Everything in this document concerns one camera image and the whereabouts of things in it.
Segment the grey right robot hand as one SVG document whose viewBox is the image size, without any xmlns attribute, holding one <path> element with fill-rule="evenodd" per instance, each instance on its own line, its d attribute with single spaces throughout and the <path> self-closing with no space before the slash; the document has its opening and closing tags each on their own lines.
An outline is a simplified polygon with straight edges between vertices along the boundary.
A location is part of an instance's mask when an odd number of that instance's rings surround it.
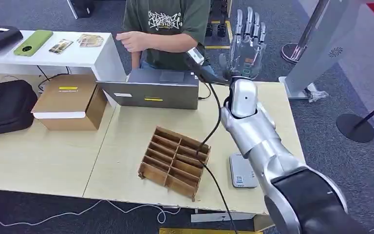
<svg viewBox="0 0 374 234">
<path fill-rule="evenodd" d="M 238 9 L 229 53 L 219 56 L 224 80 L 238 77 L 254 80 L 259 75 L 266 49 L 265 37 L 266 24 L 261 21 L 259 13 L 250 6 L 246 14 Z"/>
</svg>

